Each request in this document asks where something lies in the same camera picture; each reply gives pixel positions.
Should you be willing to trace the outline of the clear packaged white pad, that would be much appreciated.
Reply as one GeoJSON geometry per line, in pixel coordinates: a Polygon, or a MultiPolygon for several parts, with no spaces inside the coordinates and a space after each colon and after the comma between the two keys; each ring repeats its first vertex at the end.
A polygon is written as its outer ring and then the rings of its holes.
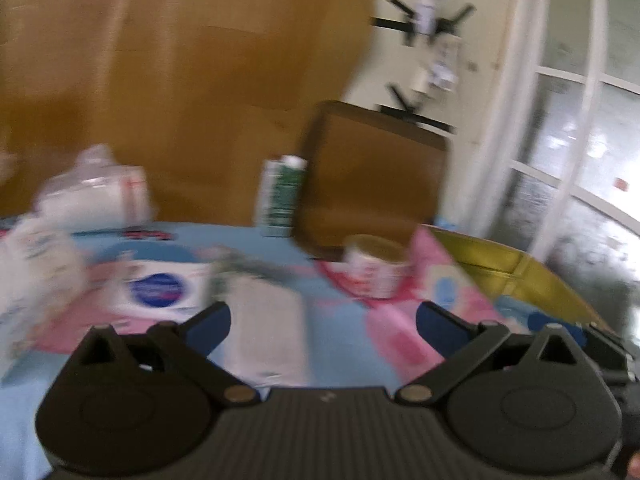
{"type": "Polygon", "coordinates": [[[209,251],[210,292],[228,304],[222,366],[260,390],[308,384],[306,302],[284,266],[224,246],[209,251]]]}

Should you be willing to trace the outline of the white blue wipes pack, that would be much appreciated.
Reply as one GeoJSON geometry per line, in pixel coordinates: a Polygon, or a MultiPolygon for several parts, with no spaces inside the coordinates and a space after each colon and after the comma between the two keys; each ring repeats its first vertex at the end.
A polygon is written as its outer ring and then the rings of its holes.
{"type": "Polygon", "coordinates": [[[120,259],[105,286],[108,310],[181,323],[209,302],[210,263],[120,259]]]}

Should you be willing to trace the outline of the pink gold tin box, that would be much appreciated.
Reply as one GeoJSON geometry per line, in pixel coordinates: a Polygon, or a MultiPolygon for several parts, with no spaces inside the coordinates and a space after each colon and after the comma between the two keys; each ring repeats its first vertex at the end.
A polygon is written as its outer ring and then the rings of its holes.
{"type": "Polygon", "coordinates": [[[608,328],[602,316],[544,264],[510,246],[422,224],[413,232],[414,261],[453,263],[490,300],[526,302],[566,322],[608,328]]]}

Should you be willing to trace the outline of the round pink white tub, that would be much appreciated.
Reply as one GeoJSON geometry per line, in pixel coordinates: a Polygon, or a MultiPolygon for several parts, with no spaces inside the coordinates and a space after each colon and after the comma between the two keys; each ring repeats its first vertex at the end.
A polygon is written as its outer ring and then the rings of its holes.
{"type": "Polygon", "coordinates": [[[375,300],[395,296],[410,266],[404,246],[370,234],[345,238],[343,262],[347,289],[375,300]]]}

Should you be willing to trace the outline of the blue pink cartoon tablecloth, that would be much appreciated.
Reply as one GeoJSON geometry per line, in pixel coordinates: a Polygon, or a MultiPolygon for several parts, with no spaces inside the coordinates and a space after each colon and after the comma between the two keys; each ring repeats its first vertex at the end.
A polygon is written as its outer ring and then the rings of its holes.
{"type": "Polygon", "coordinates": [[[216,300],[232,329],[216,363],[262,391],[273,386],[397,389],[439,362],[416,331],[429,299],[470,322],[492,318],[515,333],[542,325],[541,312],[508,296],[489,300],[434,240],[421,237],[420,275],[390,300],[345,292],[344,266],[315,263],[282,238],[249,228],[168,224],[123,236],[83,236],[88,290],[40,332],[1,385],[1,474],[39,479],[49,463],[34,417],[55,376],[91,327],[145,332],[180,323],[216,300]]]}

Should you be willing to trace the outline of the white plastic bag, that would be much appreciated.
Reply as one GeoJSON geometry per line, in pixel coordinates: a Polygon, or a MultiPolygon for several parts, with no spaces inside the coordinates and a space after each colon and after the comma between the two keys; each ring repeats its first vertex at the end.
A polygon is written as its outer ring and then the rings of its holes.
{"type": "Polygon", "coordinates": [[[69,233],[135,228],[154,214],[144,169],[116,162],[105,144],[86,148],[69,170],[47,180],[34,209],[69,233]]]}

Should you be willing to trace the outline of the green white carton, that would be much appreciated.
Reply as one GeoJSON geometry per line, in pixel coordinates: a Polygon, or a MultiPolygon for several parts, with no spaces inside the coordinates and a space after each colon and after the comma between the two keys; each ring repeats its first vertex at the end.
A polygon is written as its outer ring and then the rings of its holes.
{"type": "Polygon", "coordinates": [[[256,197],[254,225],[265,237],[288,237],[307,161],[297,155],[266,159],[256,197]]]}

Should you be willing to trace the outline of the brown chair backrest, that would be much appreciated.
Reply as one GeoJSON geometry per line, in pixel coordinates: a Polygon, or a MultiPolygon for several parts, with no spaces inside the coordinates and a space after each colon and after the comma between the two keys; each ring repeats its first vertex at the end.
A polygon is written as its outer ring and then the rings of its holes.
{"type": "Polygon", "coordinates": [[[447,139],[340,101],[319,104],[299,156],[307,167],[292,239],[311,257],[337,261],[347,237],[376,235],[407,245],[438,213],[447,139]]]}

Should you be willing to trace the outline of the white framed glass door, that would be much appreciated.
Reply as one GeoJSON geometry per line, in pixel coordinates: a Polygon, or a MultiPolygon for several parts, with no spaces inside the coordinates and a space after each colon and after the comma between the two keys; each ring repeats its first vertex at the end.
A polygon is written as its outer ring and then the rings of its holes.
{"type": "Polygon", "coordinates": [[[465,225],[560,270],[639,269],[639,0],[528,0],[465,225]]]}

